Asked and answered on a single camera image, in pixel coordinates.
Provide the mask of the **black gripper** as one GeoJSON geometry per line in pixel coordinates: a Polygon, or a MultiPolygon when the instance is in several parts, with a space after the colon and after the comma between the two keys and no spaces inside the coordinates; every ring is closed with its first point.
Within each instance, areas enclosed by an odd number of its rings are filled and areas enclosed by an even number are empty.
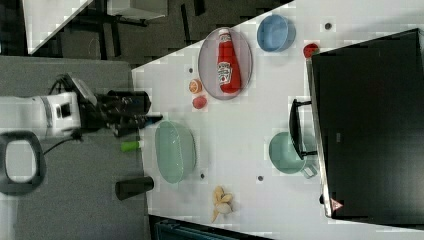
{"type": "Polygon", "coordinates": [[[123,137],[163,119],[162,115],[147,116],[151,101],[145,91],[110,90],[92,99],[80,95],[78,107],[83,133],[109,128],[115,137],[123,137]]]}

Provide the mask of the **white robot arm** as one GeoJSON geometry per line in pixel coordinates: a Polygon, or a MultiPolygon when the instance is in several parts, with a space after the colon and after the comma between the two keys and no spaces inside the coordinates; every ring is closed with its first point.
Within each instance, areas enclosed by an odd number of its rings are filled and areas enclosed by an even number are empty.
{"type": "Polygon", "coordinates": [[[28,131],[40,140],[73,137],[109,129],[117,138],[163,119],[149,112],[144,91],[109,91],[89,97],[76,91],[57,95],[1,98],[1,131],[28,131]]]}

